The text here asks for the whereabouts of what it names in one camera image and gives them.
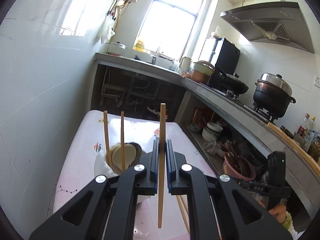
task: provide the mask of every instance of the range hood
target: range hood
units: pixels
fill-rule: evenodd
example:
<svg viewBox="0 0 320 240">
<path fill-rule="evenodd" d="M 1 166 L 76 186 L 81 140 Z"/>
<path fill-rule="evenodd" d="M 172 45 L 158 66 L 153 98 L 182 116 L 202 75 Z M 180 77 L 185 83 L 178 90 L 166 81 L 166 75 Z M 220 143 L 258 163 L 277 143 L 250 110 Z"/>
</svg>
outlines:
<svg viewBox="0 0 320 240">
<path fill-rule="evenodd" d="M 247 40 L 276 43 L 314 53 L 308 26 L 297 2 L 251 4 L 220 13 Z"/>
</svg>

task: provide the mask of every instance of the shelf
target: shelf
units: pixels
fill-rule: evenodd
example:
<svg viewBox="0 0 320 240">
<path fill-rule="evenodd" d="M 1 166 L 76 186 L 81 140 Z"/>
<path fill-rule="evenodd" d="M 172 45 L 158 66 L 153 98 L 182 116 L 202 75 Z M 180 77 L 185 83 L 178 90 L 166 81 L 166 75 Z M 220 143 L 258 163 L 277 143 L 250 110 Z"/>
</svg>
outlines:
<svg viewBox="0 0 320 240">
<path fill-rule="evenodd" d="M 199 153 L 202 155 L 204 160 L 208 163 L 210 168 L 213 170 L 213 172 L 219 176 L 223 174 L 223 162 L 224 159 L 221 158 L 219 155 L 215 154 L 214 156 L 211 156 L 208 154 L 202 147 L 204 140 L 202 138 L 201 133 L 195 133 L 190 130 L 188 125 L 184 124 L 182 127 L 182 130 L 184 133 L 188 136 L 190 141 L 194 144 L 196 149 L 199 151 Z"/>
</svg>

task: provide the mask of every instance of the white pitcher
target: white pitcher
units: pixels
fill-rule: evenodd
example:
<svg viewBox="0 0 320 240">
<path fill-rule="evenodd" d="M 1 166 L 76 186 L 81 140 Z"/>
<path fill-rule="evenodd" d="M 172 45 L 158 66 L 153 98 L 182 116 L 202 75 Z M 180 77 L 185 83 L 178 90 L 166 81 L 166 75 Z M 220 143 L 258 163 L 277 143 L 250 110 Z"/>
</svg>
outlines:
<svg viewBox="0 0 320 240">
<path fill-rule="evenodd" d="M 180 61 L 179 68 L 181 68 L 183 71 L 188 72 L 191 64 L 191 58 L 189 57 L 183 57 Z"/>
</svg>

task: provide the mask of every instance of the triangular cutout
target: triangular cutout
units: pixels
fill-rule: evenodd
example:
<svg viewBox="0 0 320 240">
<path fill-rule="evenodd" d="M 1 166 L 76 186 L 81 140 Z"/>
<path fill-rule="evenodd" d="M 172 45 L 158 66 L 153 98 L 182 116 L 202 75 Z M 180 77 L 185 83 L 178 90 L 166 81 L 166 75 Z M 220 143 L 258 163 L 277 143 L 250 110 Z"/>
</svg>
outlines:
<svg viewBox="0 0 320 240">
<path fill-rule="evenodd" d="M 62 219 L 75 226 L 79 226 L 92 196 L 93 192 L 88 191 L 86 195 L 63 214 Z"/>
<path fill-rule="evenodd" d="M 243 222 L 246 225 L 261 219 L 261 214 L 255 209 L 237 190 L 233 190 L 232 194 L 236 200 Z"/>
</svg>

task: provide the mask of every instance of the electrical outlet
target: electrical outlet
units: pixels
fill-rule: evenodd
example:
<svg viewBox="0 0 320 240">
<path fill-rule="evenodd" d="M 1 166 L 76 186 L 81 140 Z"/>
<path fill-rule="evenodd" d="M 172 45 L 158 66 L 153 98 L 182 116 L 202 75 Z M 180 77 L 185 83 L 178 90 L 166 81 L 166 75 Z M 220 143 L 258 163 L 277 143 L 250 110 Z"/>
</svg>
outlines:
<svg viewBox="0 0 320 240">
<path fill-rule="evenodd" d="M 316 76 L 315 86 L 320 88 L 320 78 Z"/>
</svg>

